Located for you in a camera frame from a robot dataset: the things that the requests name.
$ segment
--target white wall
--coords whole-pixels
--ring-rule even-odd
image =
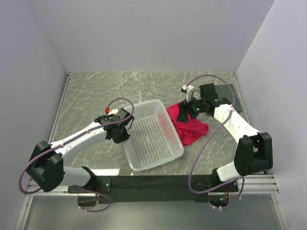
[[[237,70],[273,0],[28,0],[66,70]]]
[[[0,229],[11,230],[19,173],[48,140],[67,74],[25,0],[1,2],[0,31]]]
[[[306,229],[307,1],[276,0],[238,70],[251,123],[273,139],[273,173],[294,230]]]

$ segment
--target metal frame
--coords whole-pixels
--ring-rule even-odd
[[[50,137],[48,142],[52,142],[54,138],[54,132],[56,130],[56,127],[58,126],[59,122],[59,115],[61,113],[62,105],[65,100],[66,92],[67,92],[67,87],[71,78],[72,72],[67,73],[67,79],[66,83],[63,89],[62,97],[59,103],[59,108],[56,114],[55,122],[53,124]],[[242,183],[242,179],[238,181],[239,183],[239,189],[240,185]],[[37,189],[38,185],[33,181],[30,180],[29,185],[27,190],[28,191],[33,191],[34,189]],[[95,194],[69,194],[67,192],[68,186],[58,186],[56,189],[54,189],[51,192],[45,193],[42,190],[33,194],[33,195],[26,195],[24,198],[24,202],[22,204],[19,217],[17,219],[16,225],[15,225],[15,230],[23,230],[26,224],[26,220],[29,214],[29,210],[31,207],[31,203],[33,201],[34,196],[95,196]],[[212,195],[223,195],[224,193],[208,193],[209,196]],[[245,177],[245,185],[243,189],[242,194],[271,194],[272,199],[274,202],[275,210],[281,225],[282,230],[287,230],[290,229],[289,223],[287,221],[285,211],[283,209],[280,197],[279,197],[279,192],[278,188],[276,186],[276,182],[274,179],[274,176],[272,174],[255,174],[255,175],[249,175]]]

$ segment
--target plastic bin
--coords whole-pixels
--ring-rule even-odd
[[[183,145],[162,101],[145,101],[134,108],[130,138],[123,144],[130,167],[142,171],[180,157]],[[125,109],[132,111],[131,105]]]

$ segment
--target marble tabletop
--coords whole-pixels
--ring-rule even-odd
[[[228,83],[234,84],[242,104],[234,72],[72,72],[69,75],[53,140],[68,137],[89,125],[95,118],[105,114],[106,105],[117,97],[126,97],[133,103],[159,99],[167,108],[184,99],[185,94],[180,92],[182,85],[206,73],[218,75]],[[204,77],[192,85],[198,88],[201,84],[211,82],[216,85],[222,84],[218,79]],[[112,108],[122,108],[126,105],[128,103],[125,101],[118,101]],[[240,115],[247,120],[244,107],[242,109]],[[128,164],[122,144],[114,144],[111,140],[97,143],[70,159],[64,159],[64,165],[72,167],[84,165],[95,170],[98,175],[187,175],[201,146],[219,125],[218,121],[205,114],[199,115],[198,119],[209,124],[207,136],[184,147],[181,157],[161,166],[141,172],[133,171]],[[211,174],[212,169],[231,162],[235,152],[235,140],[225,128],[222,128],[204,149],[194,174]]]

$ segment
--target pink fabric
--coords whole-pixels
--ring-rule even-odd
[[[176,121],[179,114],[178,104],[179,103],[176,103],[168,107],[167,112],[175,126],[183,146],[187,146],[198,140],[201,136],[205,136],[208,132],[209,126],[207,123],[198,121],[197,118],[191,119],[190,115],[188,115],[189,122],[187,123]]]

